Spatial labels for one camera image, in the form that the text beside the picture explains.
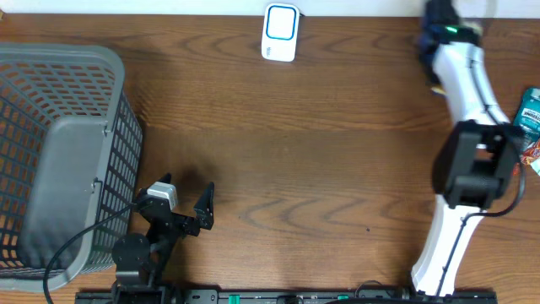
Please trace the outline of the teal blister pack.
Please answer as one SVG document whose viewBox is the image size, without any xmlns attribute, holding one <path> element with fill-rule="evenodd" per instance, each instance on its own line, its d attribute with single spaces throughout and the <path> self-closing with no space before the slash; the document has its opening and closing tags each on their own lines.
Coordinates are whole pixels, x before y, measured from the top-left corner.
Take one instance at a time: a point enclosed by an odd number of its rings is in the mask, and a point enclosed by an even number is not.
<svg viewBox="0 0 540 304">
<path fill-rule="evenodd" d="M 525 90 L 513 124 L 522 128 L 528 143 L 539 140 L 539 88 Z"/>
</svg>

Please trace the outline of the red snack packet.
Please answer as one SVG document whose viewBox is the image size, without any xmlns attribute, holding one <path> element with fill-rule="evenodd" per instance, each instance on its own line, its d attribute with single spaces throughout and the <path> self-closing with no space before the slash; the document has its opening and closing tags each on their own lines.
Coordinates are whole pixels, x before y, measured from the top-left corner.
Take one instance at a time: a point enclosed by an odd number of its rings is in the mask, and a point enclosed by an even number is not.
<svg viewBox="0 0 540 304">
<path fill-rule="evenodd" d="M 521 154 L 521 163 L 525 166 L 531 166 L 531 163 L 540 157 L 540 140 L 530 144 Z"/>
</svg>

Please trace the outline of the cream yellow snack bag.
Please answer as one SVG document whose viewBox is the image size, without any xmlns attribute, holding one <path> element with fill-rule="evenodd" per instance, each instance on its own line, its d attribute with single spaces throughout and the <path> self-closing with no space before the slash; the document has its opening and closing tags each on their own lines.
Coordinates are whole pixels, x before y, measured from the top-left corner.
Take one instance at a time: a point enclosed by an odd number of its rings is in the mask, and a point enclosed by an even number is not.
<svg viewBox="0 0 540 304">
<path fill-rule="evenodd" d="M 432 86 L 430 89 L 437 95 L 446 95 L 446 91 L 441 86 Z"/>
</svg>

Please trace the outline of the green orange snack packet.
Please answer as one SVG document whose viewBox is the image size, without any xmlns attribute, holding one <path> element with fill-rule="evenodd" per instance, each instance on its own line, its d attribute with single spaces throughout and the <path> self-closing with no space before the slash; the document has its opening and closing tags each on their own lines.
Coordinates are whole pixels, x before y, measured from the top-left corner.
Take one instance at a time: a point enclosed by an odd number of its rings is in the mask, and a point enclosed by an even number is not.
<svg viewBox="0 0 540 304">
<path fill-rule="evenodd" d="M 531 168 L 540 176 L 540 160 L 539 159 L 531 163 Z"/>
</svg>

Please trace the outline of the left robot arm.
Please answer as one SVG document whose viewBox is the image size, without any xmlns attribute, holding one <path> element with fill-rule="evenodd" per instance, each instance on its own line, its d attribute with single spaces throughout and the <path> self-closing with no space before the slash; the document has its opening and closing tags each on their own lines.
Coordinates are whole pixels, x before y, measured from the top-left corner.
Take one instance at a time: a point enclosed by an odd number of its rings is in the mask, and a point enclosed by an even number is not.
<svg viewBox="0 0 540 304">
<path fill-rule="evenodd" d="M 214 189 L 214 183 L 210 182 L 195 203 L 193 216 L 174 211 L 178 196 L 169 173 L 140 190 L 134 211 L 149 223 L 149 228 L 144 234 L 129 233 L 113 246 L 116 282 L 111 294 L 114 303 L 184 301 L 178 288 L 164 281 L 163 273 L 178 241 L 213 228 Z"/>
</svg>

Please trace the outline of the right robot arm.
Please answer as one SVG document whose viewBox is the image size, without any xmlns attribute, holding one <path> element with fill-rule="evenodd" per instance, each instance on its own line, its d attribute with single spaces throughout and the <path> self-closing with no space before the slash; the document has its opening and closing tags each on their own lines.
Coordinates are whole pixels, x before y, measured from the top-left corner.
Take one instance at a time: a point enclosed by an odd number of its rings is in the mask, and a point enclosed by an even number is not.
<svg viewBox="0 0 540 304">
<path fill-rule="evenodd" d="M 434 161 L 434 217 L 411 270 L 415 293 L 434 302 L 459 300 L 456 275 L 474 231 L 482 220 L 512 212 L 526 188 L 525 134 L 496 100 L 482 36 L 451 0 L 425 2 L 418 58 L 453 123 Z"/>
</svg>

